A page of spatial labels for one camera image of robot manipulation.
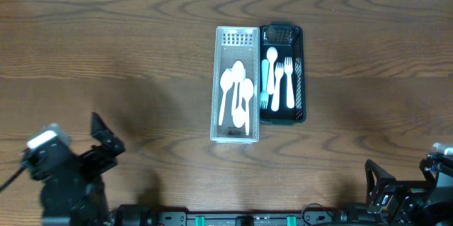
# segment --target wooden table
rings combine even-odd
[[[304,30],[308,118],[254,145],[210,141],[217,26]],[[453,140],[453,0],[0,0],[0,180],[59,123],[82,153],[97,111],[127,152],[109,205],[301,210],[365,200],[366,159],[398,179]],[[36,225],[41,183],[0,197],[0,225]]]

